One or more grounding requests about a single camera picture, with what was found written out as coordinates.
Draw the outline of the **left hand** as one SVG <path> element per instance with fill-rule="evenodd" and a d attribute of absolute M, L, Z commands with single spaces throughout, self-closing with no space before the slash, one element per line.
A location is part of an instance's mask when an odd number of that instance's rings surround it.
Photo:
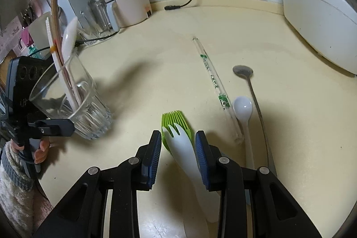
<path fill-rule="evenodd" d="M 24 146 L 18 146 L 13 140 L 11 140 L 10 144 L 12 146 L 12 150 L 15 153 L 24 150 Z M 34 163 L 40 164 L 44 162 L 47 158 L 49 149 L 50 149 L 49 140 L 48 139 L 41 140 L 41 142 L 39 143 L 39 148 L 34 153 Z"/>

